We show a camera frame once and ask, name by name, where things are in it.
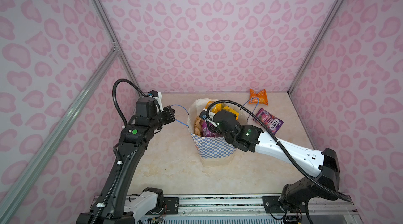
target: blue and white checkered pattern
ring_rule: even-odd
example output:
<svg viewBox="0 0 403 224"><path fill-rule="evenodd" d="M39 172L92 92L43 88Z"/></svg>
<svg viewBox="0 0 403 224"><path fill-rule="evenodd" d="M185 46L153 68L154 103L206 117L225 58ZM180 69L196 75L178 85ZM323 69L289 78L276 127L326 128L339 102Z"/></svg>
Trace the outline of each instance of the blue and white checkered pattern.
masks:
<svg viewBox="0 0 403 224"><path fill-rule="evenodd" d="M202 158L225 158L234 153L235 148L224 137L199 137L191 134Z"/></svg>

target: checkered paper bag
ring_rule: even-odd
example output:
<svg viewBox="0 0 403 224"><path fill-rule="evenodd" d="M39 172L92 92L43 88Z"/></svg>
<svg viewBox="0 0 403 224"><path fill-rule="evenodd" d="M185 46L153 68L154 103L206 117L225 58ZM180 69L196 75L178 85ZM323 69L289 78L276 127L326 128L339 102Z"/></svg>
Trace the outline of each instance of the checkered paper bag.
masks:
<svg viewBox="0 0 403 224"><path fill-rule="evenodd" d="M196 149L200 155L201 162L204 167L219 166L229 164L232 161L235 148L228 144L224 137L199 137L195 135L194 125L196 118L205 108L208 101L217 101L209 98L197 99L189 108L189 116L187 123L189 125L189 133L195 143ZM239 112L238 121L241 124L246 124L246 116L244 111L235 106L230 106L235 111Z"/></svg>

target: beige table surface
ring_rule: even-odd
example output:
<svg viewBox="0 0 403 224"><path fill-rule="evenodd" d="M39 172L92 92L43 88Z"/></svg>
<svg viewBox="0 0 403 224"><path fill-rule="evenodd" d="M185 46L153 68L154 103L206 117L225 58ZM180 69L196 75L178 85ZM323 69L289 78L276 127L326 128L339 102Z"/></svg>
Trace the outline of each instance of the beige table surface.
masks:
<svg viewBox="0 0 403 224"><path fill-rule="evenodd" d="M264 108L282 119L278 138L312 148L287 93L267 93L269 105ZM179 104L188 109L199 98L228 99L244 104L249 93L163 94L163 106ZM247 104L253 110L255 104ZM175 118L186 123L187 113L174 106ZM283 186L294 183L302 175L293 165L276 158L236 150L233 161L223 166L205 168L186 126L173 122L151 139L134 173L128 193L141 193L156 187L164 194L241 194L281 193Z"/></svg>

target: pink wall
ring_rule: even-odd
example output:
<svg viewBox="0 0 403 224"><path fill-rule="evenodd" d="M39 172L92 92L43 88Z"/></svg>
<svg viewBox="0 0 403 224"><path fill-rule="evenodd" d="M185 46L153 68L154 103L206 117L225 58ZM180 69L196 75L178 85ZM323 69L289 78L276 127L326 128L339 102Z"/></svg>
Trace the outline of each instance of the pink wall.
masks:
<svg viewBox="0 0 403 224"><path fill-rule="evenodd" d="M140 86L288 90L334 0L102 0Z"/></svg>
<svg viewBox="0 0 403 224"><path fill-rule="evenodd" d="M348 0L292 100L365 223L403 218L403 0Z"/></svg>
<svg viewBox="0 0 403 224"><path fill-rule="evenodd" d="M43 170L10 223L75 223L99 195L115 160L123 122L112 102L112 86L128 78L115 60L66 138ZM127 83L116 92L126 118L133 113L136 94Z"/></svg>
<svg viewBox="0 0 403 224"><path fill-rule="evenodd" d="M0 0L0 200L111 49L89 0Z"/></svg>

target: metal grate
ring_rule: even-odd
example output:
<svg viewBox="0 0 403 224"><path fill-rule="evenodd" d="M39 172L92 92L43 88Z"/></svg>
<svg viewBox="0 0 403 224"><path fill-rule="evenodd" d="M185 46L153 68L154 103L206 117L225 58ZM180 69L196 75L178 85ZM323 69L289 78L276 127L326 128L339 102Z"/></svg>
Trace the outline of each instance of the metal grate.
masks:
<svg viewBox="0 0 403 224"><path fill-rule="evenodd" d="M166 217L162 224L283 224L268 216Z"/></svg>

